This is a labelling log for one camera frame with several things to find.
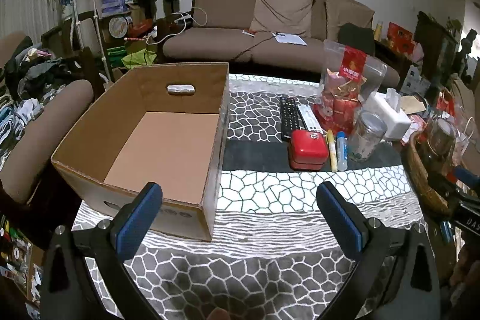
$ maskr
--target pile of clothes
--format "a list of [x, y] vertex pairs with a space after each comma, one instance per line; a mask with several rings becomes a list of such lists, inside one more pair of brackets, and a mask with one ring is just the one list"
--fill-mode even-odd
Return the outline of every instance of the pile of clothes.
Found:
[[0, 83], [0, 171], [8, 155], [37, 119], [44, 106], [67, 84], [78, 79], [64, 59], [55, 59], [41, 44], [26, 37], [1, 70]]

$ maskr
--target yellow marker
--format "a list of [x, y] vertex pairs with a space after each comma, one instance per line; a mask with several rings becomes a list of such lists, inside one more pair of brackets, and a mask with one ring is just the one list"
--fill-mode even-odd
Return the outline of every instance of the yellow marker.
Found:
[[327, 131], [327, 144], [330, 151], [330, 165], [332, 166], [332, 172], [337, 172], [337, 150], [335, 149], [335, 138], [331, 129]]

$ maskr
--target glass jar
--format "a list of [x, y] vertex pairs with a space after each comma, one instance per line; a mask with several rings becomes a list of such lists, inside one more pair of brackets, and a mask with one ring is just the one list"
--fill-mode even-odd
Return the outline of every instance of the glass jar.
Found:
[[367, 160], [387, 132], [387, 125], [376, 114], [361, 112], [349, 138], [349, 155], [357, 162]]

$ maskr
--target cardboard carton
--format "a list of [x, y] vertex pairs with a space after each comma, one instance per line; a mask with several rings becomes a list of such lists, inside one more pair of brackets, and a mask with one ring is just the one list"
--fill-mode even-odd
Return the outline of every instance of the cardboard carton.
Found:
[[52, 163], [92, 209], [112, 217], [156, 182], [163, 204], [151, 229], [210, 241], [229, 98], [228, 63], [135, 68], [83, 114]]

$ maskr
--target white remote control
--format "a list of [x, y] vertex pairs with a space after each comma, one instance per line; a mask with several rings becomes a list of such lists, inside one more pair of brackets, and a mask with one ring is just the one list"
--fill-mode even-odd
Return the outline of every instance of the white remote control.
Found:
[[298, 111], [300, 112], [300, 115], [303, 119], [303, 122], [305, 126], [307, 127], [307, 130], [311, 132], [320, 132], [322, 134], [325, 134], [325, 131], [322, 129], [320, 124], [318, 123], [317, 118], [315, 117], [315, 114], [311, 110], [310, 105], [297, 105]]

